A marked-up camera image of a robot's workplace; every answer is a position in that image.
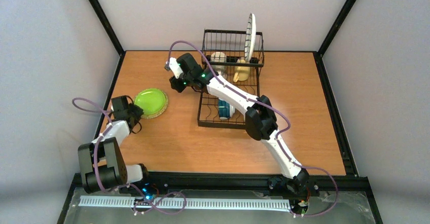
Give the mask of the white mug coral pattern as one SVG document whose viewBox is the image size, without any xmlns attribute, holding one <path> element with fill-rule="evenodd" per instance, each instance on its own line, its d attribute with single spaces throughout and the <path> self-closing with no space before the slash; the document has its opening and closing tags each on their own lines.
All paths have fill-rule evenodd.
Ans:
<svg viewBox="0 0 430 224">
<path fill-rule="evenodd" d="M 214 52 L 210 56 L 211 62 L 219 62 L 225 63 L 227 60 L 227 56 L 223 52 Z M 227 79 L 226 66 L 225 65 L 214 65 L 212 64 L 214 70 L 217 71 L 219 75 L 221 75 L 224 79 Z"/>
</svg>

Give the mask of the green plate woven rim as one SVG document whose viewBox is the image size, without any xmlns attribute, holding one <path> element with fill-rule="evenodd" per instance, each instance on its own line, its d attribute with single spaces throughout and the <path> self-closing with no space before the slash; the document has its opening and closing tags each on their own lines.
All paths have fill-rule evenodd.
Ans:
<svg viewBox="0 0 430 224">
<path fill-rule="evenodd" d="M 163 105 L 162 90 L 149 88 L 139 92 L 134 99 L 134 104 L 143 109 L 144 114 L 155 113 Z"/>
</svg>

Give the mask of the woven bamboo tray green rim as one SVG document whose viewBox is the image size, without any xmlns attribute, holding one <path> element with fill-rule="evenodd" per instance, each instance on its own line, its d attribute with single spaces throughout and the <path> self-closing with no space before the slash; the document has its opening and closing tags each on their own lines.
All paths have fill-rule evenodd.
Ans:
<svg viewBox="0 0 430 224">
<path fill-rule="evenodd" d="M 163 97 L 164 97 L 162 107 L 160 109 L 158 109 L 155 113 L 152 113 L 149 115 L 143 114 L 141 116 L 142 119 L 153 119 L 153 118 L 159 117 L 160 115 L 162 115 L 166 111 L 167 106 L 168 106 L 168 97 L 164 91 L 161 91 L 161 93 L 163 94 Z"/>
</svg>

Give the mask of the black wire dish rack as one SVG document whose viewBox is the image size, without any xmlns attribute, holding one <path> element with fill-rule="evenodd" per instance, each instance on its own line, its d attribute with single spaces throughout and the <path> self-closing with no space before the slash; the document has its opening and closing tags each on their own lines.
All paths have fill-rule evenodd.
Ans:
<svg viewBox="0 0 430 224">
<path fill-rule="evenodd" d="M 262 32 L 256 33 L 255 48 L 250 62 L 244 58 L 245 31 L 205 29 L 202 52 L 206 59 L 214 65 L 225 65 L 227 81 L 246 93 L 260 95 L 260 72 L 264 66 L 264 40 Z M 227 56 L 225 63 L 211 62 L 214 52 L 223 52 Z M 249 66 L 250 76 L 243 82 L 233 82 L 236 66 Z M 200 127 L 244 129 L 245 116 L 235 109 L 229 120 L 220 120 L 218 115 L 218 97 L 201 93 L 197 124 Z"/>
</svg>

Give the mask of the white bowl dark outside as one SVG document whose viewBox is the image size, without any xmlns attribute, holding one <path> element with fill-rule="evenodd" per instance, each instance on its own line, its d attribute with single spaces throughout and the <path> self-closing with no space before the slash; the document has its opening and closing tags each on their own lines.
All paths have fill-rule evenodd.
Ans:
<svg viewBox="0 0 430 224">
<path fill-rule="evenodd" d="M 235 113 L 235 108 L 228 102 L 218 100 L 218 115 L 220 120 L 229 120 Z"/>
</svg>

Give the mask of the yellow mug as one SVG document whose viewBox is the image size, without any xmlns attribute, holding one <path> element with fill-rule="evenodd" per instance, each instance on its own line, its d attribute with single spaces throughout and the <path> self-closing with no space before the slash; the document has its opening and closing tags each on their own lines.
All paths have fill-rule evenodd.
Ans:
<svg viewBox="0 0 430 224">
<path fill-rule="evenodd" d="M 233 82 L 243 82 L 250 76 L 249 66 L 236 66 L 234 69 Z"/>
</svg>

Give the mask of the white blue striped plate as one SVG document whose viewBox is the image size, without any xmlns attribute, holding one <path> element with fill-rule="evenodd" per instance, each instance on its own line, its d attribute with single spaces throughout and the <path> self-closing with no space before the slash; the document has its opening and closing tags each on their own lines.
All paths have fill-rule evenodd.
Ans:
<svg viewBox="0 0 430 224">
<path fill-rule="evenodd" d="M 246 62 L 250 62 L 256 42 L 256 18 L 253 13 L 249 14 L 247 28 L 245 32 L 244 58 Z"/>
</svg>

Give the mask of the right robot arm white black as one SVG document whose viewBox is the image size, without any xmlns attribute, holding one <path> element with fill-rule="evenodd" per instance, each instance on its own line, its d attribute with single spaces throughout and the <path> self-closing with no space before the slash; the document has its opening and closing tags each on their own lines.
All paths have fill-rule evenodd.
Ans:
<svg viewBox="0 0 430 224">
<path fill-rule="evenodd" d="M 287 179 L 285 187 L 298 195 L 306 191 L 309 173 L 293 156 L 281 136 L 276 113 L 267 96 L 256 96 L 244 92 L 228 82 L 211 66 L 202 68 L 190 53 L 179 58 L 170 57 L 165 69 L 171 71 L 171 87 L 183 92 L 193 87 L 227 102 L 244 116 L 248 136 L 262 142 L 277 161 L 281 174 Z"/>
</svg>

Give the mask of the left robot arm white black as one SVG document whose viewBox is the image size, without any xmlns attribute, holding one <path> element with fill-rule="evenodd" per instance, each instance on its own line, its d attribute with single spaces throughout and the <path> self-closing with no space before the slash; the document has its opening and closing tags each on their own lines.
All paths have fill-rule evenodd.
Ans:
<svg viewBox="0 0 430 224">
<path fill-rule="evenodd" d="M 89 99 L 85 102 L 94 105 L 96 112 L 107 118 L 107 125 L 92 142 L 78 148 L 84 190 L 89 194 L 105 192 L 148 180 L 149 173 L 144 164 L 126 165 L 120 151 L 122 141 L 133 133 L 136 125 L 141 125 L 143 110 L 127 95 L 112 98 L 111 110 L 103 110 Z"/>
</svg>

